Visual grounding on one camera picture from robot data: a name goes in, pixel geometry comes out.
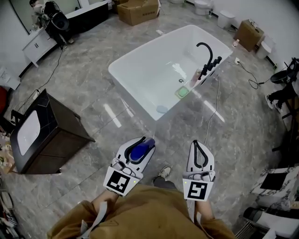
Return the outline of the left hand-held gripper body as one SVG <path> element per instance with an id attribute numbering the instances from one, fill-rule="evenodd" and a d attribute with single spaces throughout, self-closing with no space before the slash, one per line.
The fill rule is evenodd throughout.
<path id="1" fill-rule="evenodd" d="M 108 167 L 103 186 L 119 196 L 126 196 L 143 179 L 143 173 L 118 158 Z"/>

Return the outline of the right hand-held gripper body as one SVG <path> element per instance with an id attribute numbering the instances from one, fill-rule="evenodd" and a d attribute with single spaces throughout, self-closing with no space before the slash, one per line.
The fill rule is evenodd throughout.
<path id="1" fill-rule="evenodd" d="M 193 171 L 183 173 L 184 199 L 207 201 L 215 179 L 215 171 Z"/>

